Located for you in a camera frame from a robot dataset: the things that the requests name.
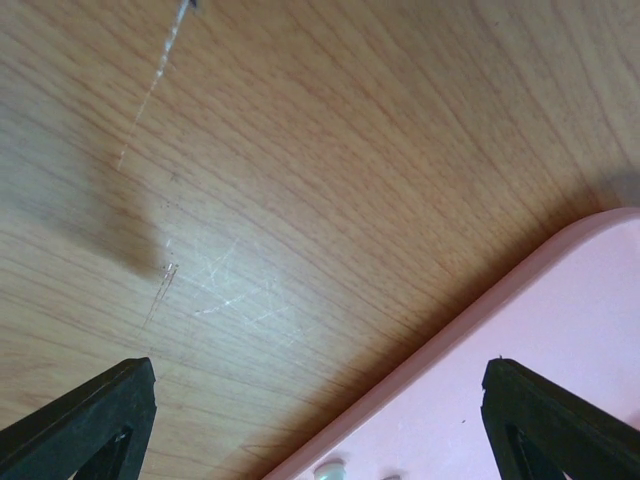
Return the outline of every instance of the black plastic part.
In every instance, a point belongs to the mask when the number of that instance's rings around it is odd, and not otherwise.
[[[640,480],[640,432],[514,360],[487,365],[482,420],[505,480]]]
[[[137,479],[154,382],[148,358],[125,360],[2,430],[0,479]]]

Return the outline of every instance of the small round object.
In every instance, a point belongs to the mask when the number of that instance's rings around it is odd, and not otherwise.
[[[313,473],[314,480],[346,480],[347,472],[342,462],[325,463]]]

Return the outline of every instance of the wooden surface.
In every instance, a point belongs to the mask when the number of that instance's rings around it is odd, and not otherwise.
[[[637,0],[199,4],[3,4],[0,426],[148,355],[142,478],[258,479],[640,200]]]

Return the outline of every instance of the dark scratch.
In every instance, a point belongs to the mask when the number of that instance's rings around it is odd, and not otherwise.
[[[167,267],[167,273],[164,274],[164,278],[162,279],[162,283],[160,284],[160,288],[158,289],[158,293],[156,293],[156,297],[153,299],[153,303],[151,304],[151,308],[149,309],[149,313],[147,317],[144,319],[144,323],[140,330],[144,330],[151,320],[153,320],[153,316],[155,315],[158,307],[162,303],[164,296],[167,294],[167,290],[171,286],[171,282],[173,282],[173,278],[176,276],[176,272],[178,271],[178,265],[174,265],[170,263]]]

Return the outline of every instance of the pink tray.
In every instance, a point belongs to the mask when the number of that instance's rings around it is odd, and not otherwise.
[[[497,479],[480,405],[513,358],[640,428],[640,208],[565,228],[264,480]]]

